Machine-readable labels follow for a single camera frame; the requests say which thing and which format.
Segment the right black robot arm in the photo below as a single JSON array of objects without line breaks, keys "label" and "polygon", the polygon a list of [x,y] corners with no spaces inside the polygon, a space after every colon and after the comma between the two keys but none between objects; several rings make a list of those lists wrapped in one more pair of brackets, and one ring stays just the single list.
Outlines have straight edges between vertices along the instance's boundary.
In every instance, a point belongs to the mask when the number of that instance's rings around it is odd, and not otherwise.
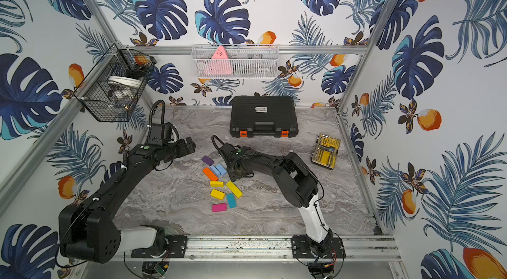
[{"label": "right black robot arm", "polygon": [[323,187],[297,154],[291,152],[285,156],[274,156],[228,143],[217,151],[225,161],[233,182],[252,177],[255,173],[272,177],[285,199],[301,214],[311,249],[319,254],[330,249],[334,233],[326,224],[320,208]]}]

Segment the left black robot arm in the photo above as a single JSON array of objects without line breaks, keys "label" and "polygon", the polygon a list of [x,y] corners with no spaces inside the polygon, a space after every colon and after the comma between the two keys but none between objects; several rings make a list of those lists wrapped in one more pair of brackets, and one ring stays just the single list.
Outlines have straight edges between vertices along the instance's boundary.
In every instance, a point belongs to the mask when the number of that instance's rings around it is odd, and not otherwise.
[{"label": "left black robot arm", "polygon": [[161,228],[141,226],[119,230],[114,217],[137,184],[161,162],[171,162],[195,152],[191,138],[161,146],[138,144],[124,156],[124,165],[80,205],[66,206],[58,217],[59,252],[62,256],[107,263],[127,251],[144,250],[155,256],[168,249]]}]

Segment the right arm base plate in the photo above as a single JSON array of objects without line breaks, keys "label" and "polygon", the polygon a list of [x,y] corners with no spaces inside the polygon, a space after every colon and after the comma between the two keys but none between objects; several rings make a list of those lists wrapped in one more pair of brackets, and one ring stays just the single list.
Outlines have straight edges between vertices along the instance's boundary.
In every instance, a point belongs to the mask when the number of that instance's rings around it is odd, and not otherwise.
[{"label": "right arm base plate", "polygon": [[295,259],[332,259],[346,258],[343,240],[328,235],[322,242],[316,242],[307,235],[295,235],[290,240],[292,254]]}]

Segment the long yellow block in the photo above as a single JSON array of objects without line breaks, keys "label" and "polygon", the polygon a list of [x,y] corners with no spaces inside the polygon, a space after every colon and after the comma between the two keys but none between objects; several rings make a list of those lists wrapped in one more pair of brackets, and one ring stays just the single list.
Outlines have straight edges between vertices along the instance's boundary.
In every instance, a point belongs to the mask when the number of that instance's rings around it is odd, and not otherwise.
[{"label": "long yellow block", "polygon": [[241,198],[243,196],[243,192],[241,192],[241,190],[232,181],[228,181],[226,186],[236,198]]}]

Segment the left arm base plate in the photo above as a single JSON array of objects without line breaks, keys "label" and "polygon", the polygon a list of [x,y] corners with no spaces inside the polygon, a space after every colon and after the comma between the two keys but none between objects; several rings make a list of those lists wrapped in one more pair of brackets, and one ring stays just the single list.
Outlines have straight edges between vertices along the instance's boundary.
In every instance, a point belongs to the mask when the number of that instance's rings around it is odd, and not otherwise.
[{"label": "left arm base plate", "polygon": [[187,250],[188,237],[185,235],[166,235],[155,244],[144,249],[135,249],[131,258],[135,259],[183,259]]}]

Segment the teal block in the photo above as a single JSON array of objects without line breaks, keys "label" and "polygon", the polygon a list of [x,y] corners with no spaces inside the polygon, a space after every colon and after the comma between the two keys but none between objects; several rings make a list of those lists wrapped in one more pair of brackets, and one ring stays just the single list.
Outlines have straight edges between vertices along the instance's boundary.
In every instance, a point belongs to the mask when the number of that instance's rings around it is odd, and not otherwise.
[{"label": "teal block", "polygon": [[227,198],[228,206],[229,206],[230,209],[233,209],[233,208],[237,207],[236,197],[235,197],[234,194],[229,193],[229,194],[226,195],[226,198]]}]

